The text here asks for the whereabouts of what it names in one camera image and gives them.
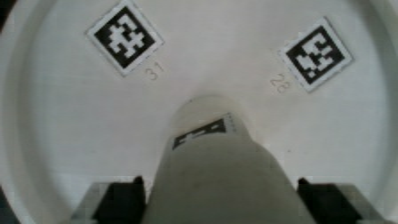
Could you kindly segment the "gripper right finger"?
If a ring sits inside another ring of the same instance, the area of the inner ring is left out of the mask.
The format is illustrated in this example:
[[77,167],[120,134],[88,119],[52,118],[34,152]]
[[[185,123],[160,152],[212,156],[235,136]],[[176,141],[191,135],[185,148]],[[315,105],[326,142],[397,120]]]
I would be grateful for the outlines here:
[[301,178],[297,194],[317,224],[375,224],[386,221],[354,185],[312,183]]

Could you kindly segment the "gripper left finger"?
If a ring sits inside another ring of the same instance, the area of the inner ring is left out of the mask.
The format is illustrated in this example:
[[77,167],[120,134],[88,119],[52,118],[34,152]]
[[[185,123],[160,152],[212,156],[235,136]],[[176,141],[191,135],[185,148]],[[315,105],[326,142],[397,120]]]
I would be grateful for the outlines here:
[[146,189],[141,176],[130,182],[97,182],[88,190],[70,224],[141,224]]

